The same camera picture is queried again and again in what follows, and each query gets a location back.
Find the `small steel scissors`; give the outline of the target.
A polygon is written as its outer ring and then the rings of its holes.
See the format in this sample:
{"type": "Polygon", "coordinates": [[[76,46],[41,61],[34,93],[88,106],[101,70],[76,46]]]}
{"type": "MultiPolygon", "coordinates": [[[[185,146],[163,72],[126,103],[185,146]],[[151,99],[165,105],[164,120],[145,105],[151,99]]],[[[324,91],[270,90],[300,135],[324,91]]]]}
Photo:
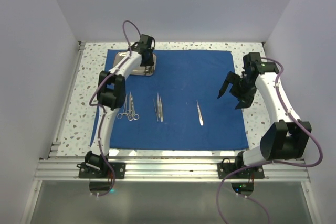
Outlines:
{"type": "Polygon", "coordinates": [[[140,118],[140,116],[135,111],[133,96],[130,96],[129,99],[129,111],[127,118],[129,121],[137,121],[140,118]]]}

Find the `large steel scissors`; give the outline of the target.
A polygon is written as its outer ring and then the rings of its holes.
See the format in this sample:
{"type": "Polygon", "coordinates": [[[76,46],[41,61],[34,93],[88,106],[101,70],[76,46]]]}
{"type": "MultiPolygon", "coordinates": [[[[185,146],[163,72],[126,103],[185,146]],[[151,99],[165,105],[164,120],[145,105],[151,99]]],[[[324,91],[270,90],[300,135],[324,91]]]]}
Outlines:
{"type": "Polygon", "coordinates": [[[129,104],[128,104],[128,117],[129,118],[134,118],[135,117],[135,109],[134,109],[134,103],[133,103],[133,96],[132,93],[129,93],[129,104]]]}

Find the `steel instrument tray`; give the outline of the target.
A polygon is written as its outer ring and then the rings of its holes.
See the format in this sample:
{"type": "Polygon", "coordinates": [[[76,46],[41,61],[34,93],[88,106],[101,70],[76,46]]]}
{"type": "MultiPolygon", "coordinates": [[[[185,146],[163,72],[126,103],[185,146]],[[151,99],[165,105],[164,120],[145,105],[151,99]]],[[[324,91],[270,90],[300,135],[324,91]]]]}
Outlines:
{"type": "MultiPolygon", "coordinates": [[[[115,67],[120,61],[123,60],[123,58],[127,55],[127,52],[126,51],[120,51],[120,52],[117,52],[115,54],[115,58],[113,60],[113,66],[112,67],[115,67]]],[[[156,62],[157,62],[157,56],[156,54],[153,54],[153,57],[154,57],[154,65],[153,66],[146,66],[146,67],[141,67],[141,66],[138,66],[136,68],[133,69],[133,71],[131,72],[131,75],[134,75],[134,76],[152,76],[155,72],[155,69],[156,69],[156,62]],[[152,67],[154,72],[153,74],[149,75],[149,74],[146,74],[145,73],[145,70],[152,67]]]]}

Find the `steel forceps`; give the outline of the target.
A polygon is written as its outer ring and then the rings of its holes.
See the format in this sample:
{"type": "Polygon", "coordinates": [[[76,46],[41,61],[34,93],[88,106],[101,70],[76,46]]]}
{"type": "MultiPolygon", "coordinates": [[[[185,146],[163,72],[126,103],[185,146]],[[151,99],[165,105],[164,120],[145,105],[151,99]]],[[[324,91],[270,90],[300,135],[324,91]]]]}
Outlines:
{"type": "Polygon", "coordinates": [[[118,119],[122,119],[123,117],[126,117],[126,118],[128,117],[128,104],[129,104],[129,98],[128,98],[128,94],[126,94],[122,112],[118,113],[117,115],[118,119]]]}

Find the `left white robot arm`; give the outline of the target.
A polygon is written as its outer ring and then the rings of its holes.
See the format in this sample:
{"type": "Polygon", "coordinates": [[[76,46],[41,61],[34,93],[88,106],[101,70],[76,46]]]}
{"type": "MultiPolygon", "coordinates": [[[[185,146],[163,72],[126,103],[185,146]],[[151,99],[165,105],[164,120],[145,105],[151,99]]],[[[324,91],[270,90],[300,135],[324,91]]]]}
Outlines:
{"type": "Polygon", "coordinates": [[[141,34],[125,56],[110,70],[99,74],[97,90],[89,101],[96,106],[96,121],[92,131],[90,151],[85,156],[85,165],[97,178],[104,178],[109,172],[107,156],[109,141],[119,109],[126,99],[125,81],[138,67],[153,67],[155,39],[141,34]]]}

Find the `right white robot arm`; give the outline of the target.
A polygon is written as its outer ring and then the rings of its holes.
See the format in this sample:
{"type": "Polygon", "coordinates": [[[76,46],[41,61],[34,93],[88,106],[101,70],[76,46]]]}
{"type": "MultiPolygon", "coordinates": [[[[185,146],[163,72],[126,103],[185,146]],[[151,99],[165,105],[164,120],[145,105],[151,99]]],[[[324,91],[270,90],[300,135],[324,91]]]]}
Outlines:
{"type": "Polygon", "coordinates": [[[226,90],[237,98],[236,109],[252,106],[256,92],[260,92],[270,118],[270,128],[260,143],[235,158],[234,172],[246,178],[253,171],[252,165],[265,161],[298,159],[303,156],[311,124],[302,121],[292,108],[280,83],[277,64],[263,59],[258,52],[243,57],[243,72],[238,75],[229,72],[219,90],[222,97],[226,90]]]}

